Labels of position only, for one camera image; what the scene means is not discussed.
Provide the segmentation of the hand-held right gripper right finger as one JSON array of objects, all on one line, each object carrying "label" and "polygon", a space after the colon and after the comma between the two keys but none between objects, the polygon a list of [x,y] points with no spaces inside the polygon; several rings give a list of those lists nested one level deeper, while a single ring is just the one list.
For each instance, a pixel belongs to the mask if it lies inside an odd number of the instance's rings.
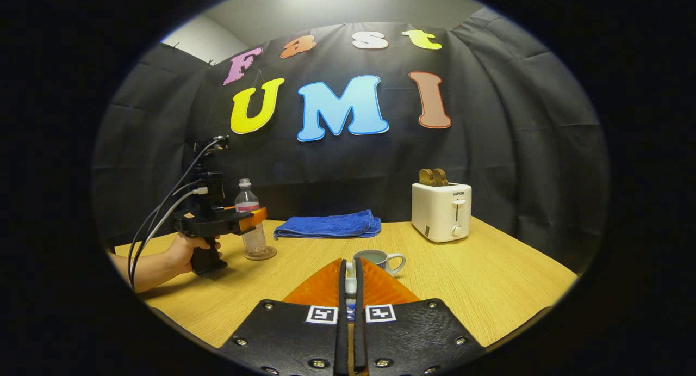
[{"label": "hand-held right gripper right finger", "polygon": [[356,257],[355,371],[365,376],[444,376],[484,347],[438,298],[421,300]]}]

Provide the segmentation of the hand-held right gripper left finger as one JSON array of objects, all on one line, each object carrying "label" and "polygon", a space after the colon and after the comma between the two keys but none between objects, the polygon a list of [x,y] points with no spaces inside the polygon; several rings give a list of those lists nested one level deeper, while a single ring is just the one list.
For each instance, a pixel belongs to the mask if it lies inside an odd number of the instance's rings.
[{"label": "hand-held right gripper left finger", "polygon": [[345,274],[338,258],[285,299],[261,300],[220,352],[263,376],[347,376]]}]

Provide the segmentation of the clear plastic water bottle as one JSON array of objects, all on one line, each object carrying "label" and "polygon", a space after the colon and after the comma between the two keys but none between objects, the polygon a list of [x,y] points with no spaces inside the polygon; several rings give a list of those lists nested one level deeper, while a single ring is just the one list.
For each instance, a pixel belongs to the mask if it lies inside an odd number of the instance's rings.
[{"label": "clear plastic water bottle", "polygon": [[[237,212],[250,212],[260,208],[259,199],[251,189],[251,180],[241,178],[239,180],[239,193],[234,198],[234,209]],[[245,256],[252,260],[261,260],[266,252],[266,239],[263,224],[256,225],[256,229],[242,235],[245,244]]]}]

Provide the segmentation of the white blue-patterned teacup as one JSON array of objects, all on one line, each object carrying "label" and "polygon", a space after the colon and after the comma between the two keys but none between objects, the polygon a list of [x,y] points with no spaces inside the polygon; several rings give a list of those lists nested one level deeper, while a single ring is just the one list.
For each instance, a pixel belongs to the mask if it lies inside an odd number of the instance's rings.
[{"label": "white blue-patterned teacup", "polygon": [[[405,266],[407,259],[403,254],[386,254],[383,250],[361,250],[353,255],[353,258],[361,258],[365,261],[372,262],[376,266],[386,271],[390,276],[396,276],[398,272]],[[397,267],[391,267],[390,262],[397,259],[400,263]]]}]

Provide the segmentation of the blue towel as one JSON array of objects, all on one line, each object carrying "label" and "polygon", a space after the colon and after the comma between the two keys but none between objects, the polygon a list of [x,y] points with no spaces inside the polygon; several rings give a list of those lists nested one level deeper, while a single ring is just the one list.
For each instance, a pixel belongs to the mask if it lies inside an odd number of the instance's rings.
[{"label": "blue towel", "polygon": [[330,217],[291,217],[276,227],[275,240],[283,238],[328,239],[374,237],[381,232],[381,218],[371,210]]}]

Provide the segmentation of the white toaster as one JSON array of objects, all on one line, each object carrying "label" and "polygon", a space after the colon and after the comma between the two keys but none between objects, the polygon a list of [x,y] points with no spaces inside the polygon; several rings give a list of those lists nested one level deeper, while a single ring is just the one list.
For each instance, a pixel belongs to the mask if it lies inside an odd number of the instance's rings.
[{"label": "white toaster", "polygon": [[428,240],[444,243],[470,233],[473,190],[464,183],[411,185],[411,225]]}]

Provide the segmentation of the black backdrop cloth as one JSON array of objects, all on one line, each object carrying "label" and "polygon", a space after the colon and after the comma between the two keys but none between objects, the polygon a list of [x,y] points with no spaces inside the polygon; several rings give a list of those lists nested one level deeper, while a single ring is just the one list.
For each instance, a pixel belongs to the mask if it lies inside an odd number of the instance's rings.
[{"label": "black backdrop cloth", "polygon": [[214,65],[167,44],[107,106],[94,153],[95,221],[120,245],[174,187],[193,145],[226,204],[250,178],[273,220],[371,210],[411,218],[418,170],[473,188],[473,217],[573,272],[606,222],[609,164],[593,105],[567,67],[489,9],[458,27],[355,22],[242,48]]}]

